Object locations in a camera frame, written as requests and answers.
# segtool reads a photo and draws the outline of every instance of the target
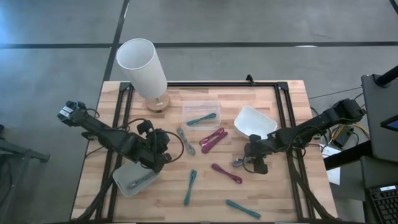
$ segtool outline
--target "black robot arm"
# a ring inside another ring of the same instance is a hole
[[[102,123],[88,114],[85,104],[79,101],[67,101],[58,118],[69,126],[81,126],[87,130],[82,133],[83,137],[90,139],[90,136],[96,136],[105,148],[114,150],[133,162],[139,161],[154,172],[160,172],[164,164],[171,161],[171,156],[164,153],[170,141],[169,137],[163,130],[153,129],[148,120],[143,119],[144,122],[137,126],[139,134],[147,134],[147,139],[144,139],[135,133],[111,128]]]
[[[336,124],[357,123],[365,115],[355,100],[345,99],[335,103],[322,114],[292,128],[281,128],[261,139],[250,135],[250,142],[244,147],[245,157],[254,159],[254,172],[266,174],[267,167],[263,158],[267,155],[284,152],[291,147],[304,148],[316,134],[325,134],[326,130]]]

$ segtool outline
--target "keyboard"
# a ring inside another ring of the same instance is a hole
[[[398,224],[398,185],[368,190],[380,223]]]

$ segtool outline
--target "wooden tabletop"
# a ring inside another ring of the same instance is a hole
[[[288,81],[290,97],[297,124],[312,117],[310,105],[301,80]],[[98,112],[102,122],[112,125],[119,82],[104,82],[98,103]],[[208,154],[200,152],[199,140],[213,131],[186,131],[187,139],[195,146],[196,156],[185,152],[176,162],[165,165],[159,177],[131,198],[124,198],[118,192],[114,213],[115,222],[286,222],[296,221],[296,211],[292,198],[289,170],[285,153],[268,156],[265,162],[269,173],[250,174],[240,168],[233,168],[231,161],[242,158],[243,147],[248,142],[233,128],[235,117],[243,106],[249,105],[277,121],[280,127],[275,92],[271,87],[170,87],[168,93],[171,107],[163,113],[152,113],[145,107],[144,100],[134,92],[130,119],[145,118],[152,121],[155,128],[175,132],[181,126],[182,104],[184,101],[219,101],[221,104],[221,127],[229,134]],[[285,117],[287,108],[284,103]],[[131,131],[136,132],[136,125]],[[98,142],[91,142],[88,152],[98,148]],[[181,149],[179,141],[170,137],[168,153],[172,157]],[[81,215],[98,193],[106,158],[102,149],[90,155],[84,163],[80,184],[73,206],[72,218]],[[307,148],[304,157],[310,188],[328,212],[336,216],[335,203],[331,194],[325,165],[319,147]],[[243,178],[242,184],[233,182],[229,177],[215,172],[211,164],[216,162],[222,168]],[[183,200],[188,190],[191,169],[198,171],[193,185],[191,202],[185,207]],[[110,191],[106,197],[103,214],[108,211]],[[303,209],[303,194],[300,194]],[[230,199],[262,215],[260,220],[226,206]]]

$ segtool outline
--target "lamp base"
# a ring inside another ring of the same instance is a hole
[[[167,110],[167,108],[170,106],[169,94],[164,93],[162,96],[156,99],[145,99],[145,105],[147,106],[148,110],[155,113],[161,113]]]

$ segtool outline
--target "concrete floor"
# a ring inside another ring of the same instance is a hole
[[[111,44],[122,4],[3,0],[0,44]],[[397,20],[388,0],[131,0],[120,43],[135,37],[153,42],[398,41]],[[6,138],[51,154],[47,164],[30,163],[10,223],[69,219],[87,141],[82,129],[68,128],[56,115],[67,100],[96,107],[110,51],[0,49],[0,123]],[[256,80],[305,80],[310,103],[321,112],[361,90],[313,97],[359,87],[361,75],[386,72],[397,63],[398,47],[190,48],[158,49],[158,54],[169,80],[242,80],[247,74]],[[124,80],[116,64],[110,80]],[[360,221],[360,212],[343,212],[346,206],[358,211],[358,203],[338,193],[335,199],[339,216]]]

